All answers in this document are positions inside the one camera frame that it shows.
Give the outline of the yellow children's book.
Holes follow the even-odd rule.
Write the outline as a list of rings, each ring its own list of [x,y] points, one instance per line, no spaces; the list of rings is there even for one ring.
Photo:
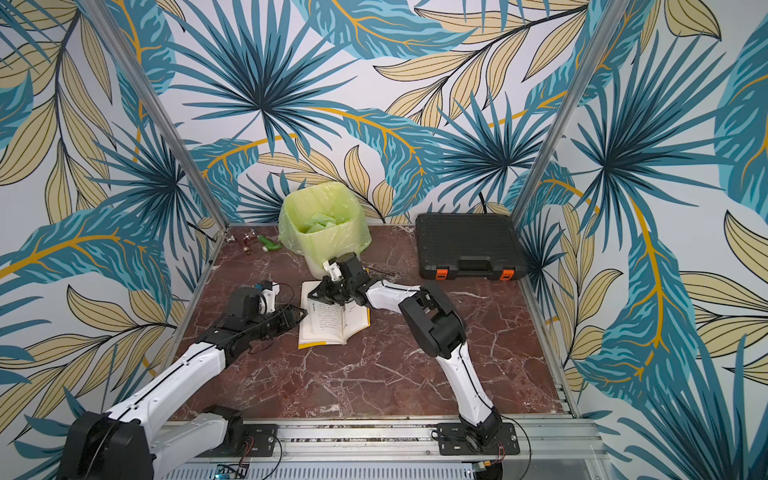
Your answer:
[[[345,345],[358,332],[370,326],[370,310],[355,302],[344,306],[324,304],[308,295],[319,281],[302,283],[301,308],[307,312],[299,324],[298,348]]]

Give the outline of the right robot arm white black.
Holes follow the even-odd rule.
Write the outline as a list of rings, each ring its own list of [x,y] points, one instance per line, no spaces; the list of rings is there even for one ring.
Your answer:
[[[436,282],[406,286],[372,277],[354,253],[324,264],[326,275],[308,293],[328,305],[355,303],[373,310],[400,313],[418,346],[437,360],[458,405],[464,442],[474,453],[491,445],[502,416],[483,389],[471,362],[465,324]]]

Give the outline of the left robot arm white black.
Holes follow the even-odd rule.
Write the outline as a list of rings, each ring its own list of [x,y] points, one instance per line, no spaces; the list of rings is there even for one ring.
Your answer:
[[[160,479],[206,452],[239,454],[247,434],[234,409],[212,406],[180,427],[162,427],[252,342],[282,335],[306,317],[306,309],[275,297],[261,287],[237,289],[219,324],[158,377],[108,411],[80,416],[69,427],[57,478]]]

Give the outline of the white bin green bag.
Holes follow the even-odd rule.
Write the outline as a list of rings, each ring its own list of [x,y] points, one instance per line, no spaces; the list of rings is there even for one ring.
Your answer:
[[[355,194],[327,182],[289,194],[279,214],[279,241],[302,256],[317,279],[323,265],[346,253],[361,254],[372,242],[365,213]]]

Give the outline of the green toy on table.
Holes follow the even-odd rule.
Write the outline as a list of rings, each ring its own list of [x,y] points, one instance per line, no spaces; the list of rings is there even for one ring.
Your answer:
[[[272,251],[278,251],[282,249],[282,245],[279,242],[273,241],[272,239],[264,235],[258,235],[257,240],[260,242],[261,249],[264,252],[272,252]]]

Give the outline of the small brown metal trinket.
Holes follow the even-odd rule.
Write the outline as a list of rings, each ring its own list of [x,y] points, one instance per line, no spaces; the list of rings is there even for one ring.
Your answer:
[[[250,246],[250,238],[248,235],[238,237],[234,234],[228,234],[226,237],[228,243],[237,243],[245,255],[250,255],[252,252]]]

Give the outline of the black plastic tool case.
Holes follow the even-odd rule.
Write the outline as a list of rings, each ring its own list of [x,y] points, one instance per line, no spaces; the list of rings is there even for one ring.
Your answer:
[[[415,236],[424,279],[517,281],[528,274],[523,246],[505,215],[423,213]]]

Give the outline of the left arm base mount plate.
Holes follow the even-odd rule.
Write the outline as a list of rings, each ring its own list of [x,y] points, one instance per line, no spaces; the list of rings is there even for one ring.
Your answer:
[[[276,424],[243,424],[228,427],[223,442],[201,454],[201,457],[271,457],[276,445],[277,431]]]

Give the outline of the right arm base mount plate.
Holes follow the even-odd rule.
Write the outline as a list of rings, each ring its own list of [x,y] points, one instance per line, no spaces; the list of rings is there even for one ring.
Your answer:
[[[480,443],[479,436],[470,433],[462,423],[440,423],[431,431],[431,438],[438,443],[442,456],[502,456],[518,455],[520,445],[512,424],[502,423],[496,434]]]

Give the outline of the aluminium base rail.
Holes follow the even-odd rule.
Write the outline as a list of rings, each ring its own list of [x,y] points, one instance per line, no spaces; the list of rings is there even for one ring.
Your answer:
[[[276,445],[266,458],[201,457],[160,479],[213,479],[220,463],[246,479],[614,479],[596,423],[564,415],[511,416],[518,455],[442,456],[431,431],[447,416],[395,419],[268,419]]]

